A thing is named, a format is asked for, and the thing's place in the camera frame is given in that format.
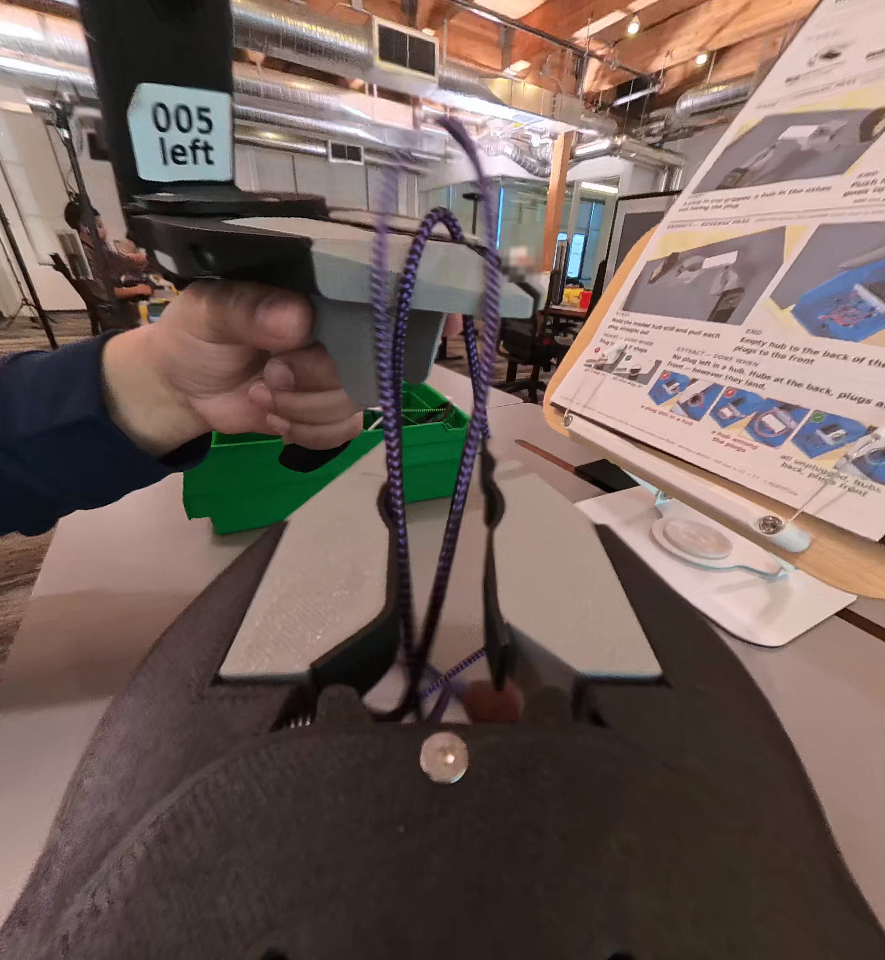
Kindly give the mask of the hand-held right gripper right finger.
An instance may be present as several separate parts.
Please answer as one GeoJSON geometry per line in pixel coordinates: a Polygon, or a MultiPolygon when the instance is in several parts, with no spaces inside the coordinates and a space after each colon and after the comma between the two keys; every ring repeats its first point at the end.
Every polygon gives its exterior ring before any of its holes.
{"type": "Polygon", "coordinates": [[[601,530],[541,478],[497,477],[483,449],[484,654],[497,690],[651,683],[655,653],[601,530]]]}

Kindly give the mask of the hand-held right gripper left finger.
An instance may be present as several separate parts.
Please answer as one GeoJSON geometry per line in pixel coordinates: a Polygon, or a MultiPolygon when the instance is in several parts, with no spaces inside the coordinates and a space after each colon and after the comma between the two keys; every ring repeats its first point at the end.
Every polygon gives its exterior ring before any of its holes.
{"type": "Polygon", "coordinates": [[[285,524],[219,676],[373,689],[400,644],[399,532],[376,448],[285,524]]]}

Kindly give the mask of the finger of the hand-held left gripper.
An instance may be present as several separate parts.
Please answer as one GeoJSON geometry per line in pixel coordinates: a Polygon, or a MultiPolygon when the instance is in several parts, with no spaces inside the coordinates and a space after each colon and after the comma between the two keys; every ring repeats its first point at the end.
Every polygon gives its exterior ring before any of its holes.
{"type": "MultiPolygon", "coordinates": [[[[284,288],[296,291],[297,282],[332,302],[370,306],[373,246],[371,224],[313,220],[305,217],[245,217],[229,219],[233,228],[257,236],[272,236],[269,253],[281,258],[283,241],[308,242],[310,267],[292,267],[284,288]]],[[[441,226],[430,233],[419,262],[412,309],[481,316],[484,306],[485,259],[478,245],[454,241],[441,226]]]]}

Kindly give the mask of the green plastic bin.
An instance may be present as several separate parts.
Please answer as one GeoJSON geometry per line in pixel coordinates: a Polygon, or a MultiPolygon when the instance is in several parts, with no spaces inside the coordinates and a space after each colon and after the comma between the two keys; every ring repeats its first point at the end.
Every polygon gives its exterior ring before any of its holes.
{"type": "MultiPolygon", "coordinates": [[[[429,385],[402,388],[402,463],[406,503],[450,498],[470,415],[429,385]]],[[[332,461],[310,472],[280,462],[281,438],[214,433],[202,463],[183,474],[182,504],[191,520],[209,520],[228,535],[283,522],[293,511],[382,444],[382,415],[364,412],[364,427],[332,461]]]]}

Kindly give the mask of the person's left forearm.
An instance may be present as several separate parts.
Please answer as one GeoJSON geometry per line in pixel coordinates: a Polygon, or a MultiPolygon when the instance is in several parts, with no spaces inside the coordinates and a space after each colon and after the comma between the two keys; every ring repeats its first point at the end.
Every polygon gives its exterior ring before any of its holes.
{"type": "Polygon", "coordinates": [[[140,449],[112,420],[102,359],[113,334],[0,359],[0,538],[32,537],[196,468],[209,431],[165,455],[140,449]]]}

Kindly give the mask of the person's left hand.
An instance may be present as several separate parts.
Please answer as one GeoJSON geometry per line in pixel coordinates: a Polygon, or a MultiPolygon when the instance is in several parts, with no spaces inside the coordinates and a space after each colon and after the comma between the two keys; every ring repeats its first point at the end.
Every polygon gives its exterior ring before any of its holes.
{"type": "Polygon", "coordinates": [[[363,413],[315,341],[313,322],[301,294],[198,281],[157,322],[106,343],[101,374],[110,418],[153,455],[211,432],[337,449],[360,434],[363,413]]]}

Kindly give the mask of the black office chair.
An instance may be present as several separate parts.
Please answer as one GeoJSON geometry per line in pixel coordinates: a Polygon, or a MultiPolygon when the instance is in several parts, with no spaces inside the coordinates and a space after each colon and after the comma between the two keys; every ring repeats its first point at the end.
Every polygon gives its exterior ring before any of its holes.
{"type": "Polygon", "coordinates": [[[498,353],[506,361],[506,377],[494,387],[517,395],[526,402],[542,401],[550,374],[560,357],[553,320],[536,310],[530,318],[504,318],[501,322],[498,353]]]}

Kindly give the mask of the printed instruction sheet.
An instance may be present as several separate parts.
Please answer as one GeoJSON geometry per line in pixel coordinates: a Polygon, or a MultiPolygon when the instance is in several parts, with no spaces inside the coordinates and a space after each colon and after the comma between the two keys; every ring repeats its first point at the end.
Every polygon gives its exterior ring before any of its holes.
{"type": "Polygon", "coordinates": [[[885,2],[820,2],[552,404],[885,546],[885,2]]]}

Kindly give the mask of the silver duct with vent grilles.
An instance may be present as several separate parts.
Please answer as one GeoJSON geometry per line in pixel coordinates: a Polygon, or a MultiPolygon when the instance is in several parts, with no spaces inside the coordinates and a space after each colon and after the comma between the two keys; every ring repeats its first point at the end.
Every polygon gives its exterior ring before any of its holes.
{"type": "Polygon", "coordinates": [[[487,74],[468,63],[443,58],[441,53],[436,54],[436,67],[428,74],[414,67],[392,66],[377,52],[383,28],[393,40],[427,42],[433,53],[438,48],[432,38],[386,20],[374,18],[367,26],[356,28],[324,16],[274,12],[250,2],[231,6],[235,48],[346,79],[361,79],[380,89],[410,92],[473,114],[539,118],[577,129],[589,139],[574,149],[573,162],[604,156],[619,156],[652,168],[680,167],[687,162],[676,151],[617,134],[612,117],[587,112],[582,100],[569,94],[487,74]]]}

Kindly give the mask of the wooden support post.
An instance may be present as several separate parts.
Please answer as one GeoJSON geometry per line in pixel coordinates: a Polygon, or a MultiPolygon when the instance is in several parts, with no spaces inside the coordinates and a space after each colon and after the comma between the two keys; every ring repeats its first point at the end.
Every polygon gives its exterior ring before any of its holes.
{"type": "Polygon", "coordinates": [[[554,268],[558,235],[564,211],[569,162],[577,134],[569,130],[559,134],[553,144],[549,173],[540,270],[550,273],[554,268]]]}

